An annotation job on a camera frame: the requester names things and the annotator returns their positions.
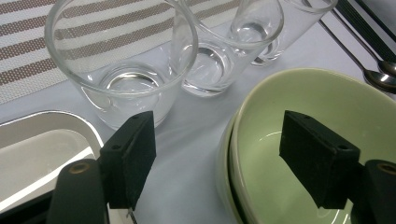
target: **glass tumbler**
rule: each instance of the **glass tumbler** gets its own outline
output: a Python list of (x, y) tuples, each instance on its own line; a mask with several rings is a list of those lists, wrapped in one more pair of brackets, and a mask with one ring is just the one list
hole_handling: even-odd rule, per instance
[(202, 97), (224, 92), (280, 33), (277, 0), (179, 0), (198, 34), (198, 55), (184, 90)]
[(60, 0), (45, 41), (55, 64), (107, 125), (168, 114), (196, 58), (194, 24), (174, 0)]
[(265, 66), (276, 60), (320, 18), (332, 10), (337, 2), (338, 0), (279, 0), (285, 18), (283, 30), (252, 64)]

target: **metal spoon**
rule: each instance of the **metal spoon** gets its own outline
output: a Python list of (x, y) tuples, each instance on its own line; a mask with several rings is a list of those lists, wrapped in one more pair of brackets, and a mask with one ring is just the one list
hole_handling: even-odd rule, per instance
[(379, 73), (372, 70), (367, 70), (361, 62), (350, 52), (347, 47), (345, 47), (341, 41), (334, 35), (334, 33), (324, 24), (322, 20), (319, 20), (318, 23), (324, 28), (324, 30), (332, 37), (332, 39), (337, 42), (337, 44), (346, 52), (346, 54), (355, 62), (355, 64), (361, 69), (363, 72), (364, 79), (374, 86), (375, 88), (396, 94), (396, 78)]
[(376, 60), (376, 62), (378, 63), (378, 69), (383, 72), (386, 73), (390, 76), (396, 77), (396, 63), (392, 63), (392, 62), (387, 62), (387, 61), (382, 61), (380, 60), (376, 54), (367, 46), (366, 43), (364, 43), (364, 41), (361, 40), (361, 38), (356, 35), (356, 33), (347, 25), (347, 23), (340, 17), (340, 15), (334, 10), (332, 9), (332, 14), (335, 16), (335, 18), (337, 18), (337, 20), (339, 20), (343, 26), (349, 31), (350, 34), (353, 35), (353, 37), (355, 37), (355, 39), (367, 50), (367, 52), (370, 53), (370, 55)]

